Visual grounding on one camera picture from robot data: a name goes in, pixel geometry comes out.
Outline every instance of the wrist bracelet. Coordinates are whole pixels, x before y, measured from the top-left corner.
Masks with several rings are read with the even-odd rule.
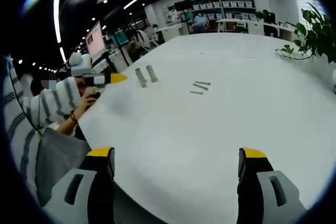
[[[73,122],[74,122],[75,124],[78,124],[78,121],[77,121],[75,115],[73,114],[73,112],[71,113],[70,117],[71,117],[71,119],[73,120]]]

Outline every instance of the gray bag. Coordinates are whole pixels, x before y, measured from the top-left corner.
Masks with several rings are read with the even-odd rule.
[[[87,142],[46,128],[37,154],[37,197],[44,206],[53,186],[72,168],[78,168],[91,151]]]

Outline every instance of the gray cylinder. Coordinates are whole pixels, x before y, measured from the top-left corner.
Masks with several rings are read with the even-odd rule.
[[[157,79],[157,77],[156,77],[156,75],[154,73],[152,65],[148,65],[146,68],[147,68],[147,71],[149,73],[149,76],[151,77],[152,82],[157,82],[158,79]]]
[[[143,88],[147,87],[147,84],[146,84],[147,81],[146,81],[145,77],[143,76],[140,68],[137,68],[135,70],[135,74],[137,75],[137,77],[138,77],[138,79],[140,81],[141,87],[143,87]]]

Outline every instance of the striped sweater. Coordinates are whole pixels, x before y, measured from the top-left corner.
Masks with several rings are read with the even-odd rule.
[[[37,199],[35,167],[41,139],[30,122],[39,129],[45,128],[76,108],[81,97],[75,79],[67,78],[57,83],[53,90],[44,89],[40,95],[26,98],[10,57],[7,61],[3,90],[5,129],[15,165]]]

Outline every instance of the office desk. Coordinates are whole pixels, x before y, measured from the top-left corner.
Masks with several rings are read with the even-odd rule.
[[[275,25],[275,24],[269,24],[269,23],[258,22],[258,21],[253,21],[253,20],[246,20],[246,19],[236,19],[236,18],[223,18],[223,19],[217,20],[216,22],[218,23],[218,32],[220,32],[220,30],[221,30],[220,29],[221,24],[222,24],[223,31],[225,31],[225,23],[227,23],[227,22],[239,22],[239,23],[248,23],[248,24],[256,25],[256,26],[260,25],[260,26],[274,27],[278,31],[279,38],[284,39],[284,40],[288,40],[288,41],[293,41],[293,39],[294,39],[293,36],[294,36],[294,30],[295,29],[292,28],[292,27],[284,27],[284,26],[279,26],[279,25]]]
[[[186,23],[179,23],[172,26],[160,28],[155,31],[156,33],[162,32],[164,41],[167,42],[175,37],[181,35],[188,35],[188,28]]]
[[[283,44],[249,34],[174,38],[106,86],[79,125],[91,148],[115,148],[117,184],[167,223],[236,223],[242,146],[263,151],[311,207],[336,162],[336,98],[275,54]],[[203,91],[194,81],[211,86],[192,94]]]

